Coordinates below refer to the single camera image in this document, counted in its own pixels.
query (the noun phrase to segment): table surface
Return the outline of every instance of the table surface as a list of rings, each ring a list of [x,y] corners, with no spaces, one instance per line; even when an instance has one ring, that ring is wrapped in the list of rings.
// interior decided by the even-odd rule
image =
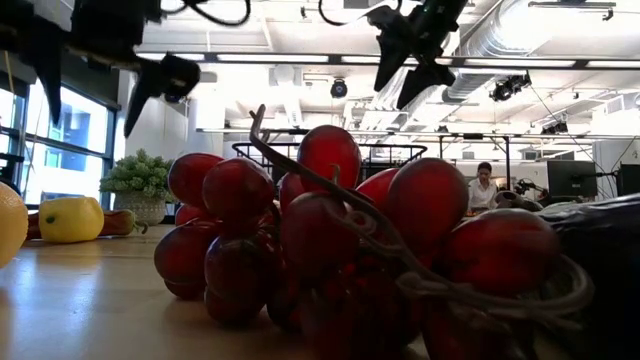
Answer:
[[[172,296],[153,266],[155,246],[170,229],[79,244],[25,243],[0,270],[0,359],[311,359],[303,339],[281,333],[264,312],[250,329],[222,330],[202,302]],[[408,358],[427,359],[421,341]]]

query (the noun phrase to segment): ceiling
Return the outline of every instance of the ceiling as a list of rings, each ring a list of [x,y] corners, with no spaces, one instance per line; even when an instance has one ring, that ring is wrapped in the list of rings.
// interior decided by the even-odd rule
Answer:
[[[60,3],[33,1],[39,3],[42,14],[57,19],[63,27],[70,27],[68,19],[73,0],[62,0]],[[476,23],[496,2],[469,1],[459,18],[461,28],[452,35],[453,40],[450,39],[445,54],[460,54],[460,49],[456,49],[458,41],[462,39],[464,45],[470,36],[482,31],[482,26],[476,26]],[[505,26],[505,29],[510,26],[510,31],[502,35],[516,45],[539,42],[528,54],[534,57],[637,58],[640,54],[640,27],[637,26],[640,21],[640,1],[618,0],[616,3],[614,16],[609,21],[603,21],[606,11],[602,10],[587,12],[525,8],[517,19],[515,16],[500,18],[503,22],[501,26]],[[180,4],[180,0],[162,1],[164,9],[175,9]],[[251,4],[251,20],[241,27],[221,27],[190,10],[170,16],[162,24],[149,24],[138,51],[379,54],[376,41],[379,31],[376,28],[364,19],[343,27],[331,26],[320,18],[317,0],[252,1]],[[395,6],[393,1],[325,0],[323,8],[333,20],[352,21],[366,12],[369,6],[380,4]],[[415,4],[405,1],[402,12],[407,14]],[[233,20],[242,17],[244,2],[216,0],[202,8],[219,18]],[[485,25],[493,25],[491,21],[488,20],[489,24],[485,22]],[[640,93],[640,74],[634,72],[537,70],[530,73],[533,87],[506,102],[495,103],[488,96],[495,87],[494,80],[501,79],[498,76],[455,106],[431,97],[427,103],[432,105],[414,104],[410,111],[396,111],[393,116],[389,114],[393,112],[389,107],[392,102],[388,99],[381,102],[382,94],[373,91],[376,73],[373,66],[294,65],[303,77],[312,78],[313,81],[306,85],[303,82],[303,86],[293,92],[270,85],[269,73],[274,65],[201,66],[203,71],[217,74],[215,88],[224,94],[227,121],[237,127],[246,126],[248,111],[264,103],[269,109],[267,117],[272,118],[282,118],[284,114],[286,119],[294,108],[316,118],[324,116],[326,122],[335,120],[336,116],[350,117],[352,121],[346,122],[346,126],[353,126],[354,121],[364,121],[366,115],[369,130],[385,130],[386,126],[404,114],[405,120],[400,130],[428,132],[446,124],[450,131],[524,132],[534,129],[539,133],[539,128],[549,120],[549,112],[561,116],[564,111],[566,115],[562,116],[566,116],[570,131],[586,133],[592,130],[589,124],[598,106],[602,107],[607,101],[624,94]],[[329,89],[334,78],[345,79],[349,89],[346,98],[332,99],[330,96]]]

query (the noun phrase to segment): white ceiling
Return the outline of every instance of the white ceiling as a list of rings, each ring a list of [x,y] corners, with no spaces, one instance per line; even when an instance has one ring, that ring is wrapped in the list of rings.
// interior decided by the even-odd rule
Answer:
[[[54,17],[63,26],[69,27],[72,0],[57,3],[51,0],[34,0],[39,3],[41,13]],[[459,22],[464,34],[496,2],[496,0],[474,0],[475,6],[468,7]],[[163,0],[165,9],[178,7],[179,0]],[[395,6],[395,2],[385,2]],[[533,56],[545,57],[625,57],[634,58],[640,54],[640,1],[618,0],[615,15],[610,21],[602,21],[603,12],[582,13],[565,10],[549,10],[545,16],[531,17],[539,23],[522,20],[521,31],[511,36],[522,38],[536,29],[553,31],[552,38],[537,49]],[[328,17],[348,21],[362,15],[366,10],[346,10],[344,0],[324,1]],[[403,12],[408,13],[415,2],[406,2]],[[252,17],[249,23],[239,28],[221,27],[212,24],[192,11],[185,11],[169,17],[161,25],[149,24],[145,30],[144,43],[140,52],[275,52],[275,53],[349,53],[378,54],[375,36],[378,30],[358,20],[344,27],[334,27],[320,19],[317,0],[273,0],[252,1]],[[300,9],[305,8],[307,18],[303,19]],[[240,0],[216,0],[204,5],[203,10],[227,20],[239,19],[244,13],[244,3]],[[248,111],[261,103],[269,107],[268,116],[283,112],[283,94],[269,86],[268,72],[273,66],[265,65],[219,65],[204,64],[204,71],[218,75],[218,89],[222,89],[227,102],[227,118],[242,119]],[[345,105],[361,99],[372,98],[375,67],[357,66],[300,66],[304,74],[327,75],[345,78],[349,87],[348,97],[334,100],[329,95],[330,82],[314,82],[310,88],[302,87],[297,95],[301,111],[343,114]],[[615,91],[640,91],[640,74],[632,72],[588,72],[588,71],[532,71],[533,87],[552,111],[560,111],[593,96],[611,94]],[[548,110],[540,103],[531,89],[516,95],[504,103],[494,103],[485,89],[476,91],[467,101],[473,106],[462,106],[448,117],[455,120],[455,127],[505,129],[526,128],[530,123],[548,117]],[[570,119],[576,123],[588,122],[589,111],[573,114]],[[433,119],[416,116],[415,123]]]

